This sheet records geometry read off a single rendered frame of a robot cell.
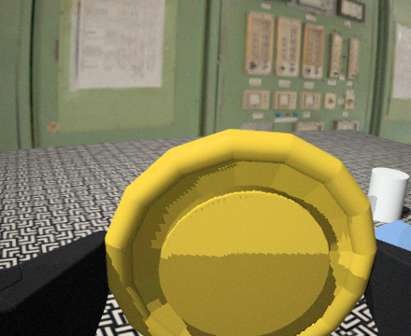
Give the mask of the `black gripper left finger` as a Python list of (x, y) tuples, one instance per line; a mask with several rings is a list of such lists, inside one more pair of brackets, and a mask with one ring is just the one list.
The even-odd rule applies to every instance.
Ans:
[(107, 231), (0, 272), (0, 336), (96, 336), (108, 299)]

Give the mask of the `yellow plate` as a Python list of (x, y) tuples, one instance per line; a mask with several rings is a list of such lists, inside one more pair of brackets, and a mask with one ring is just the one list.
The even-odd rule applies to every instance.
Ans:
[(340, 160), (243, 130), (165, 152), (124, 191), (105, 246), (109, 290), (142, 336), (328, 336), (377, 253)]

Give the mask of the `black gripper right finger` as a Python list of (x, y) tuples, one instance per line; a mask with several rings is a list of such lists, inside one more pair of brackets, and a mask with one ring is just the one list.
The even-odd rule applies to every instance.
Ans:
[(381, 242), (363, 297), (381, 336), (411, 336), (411, 251)]

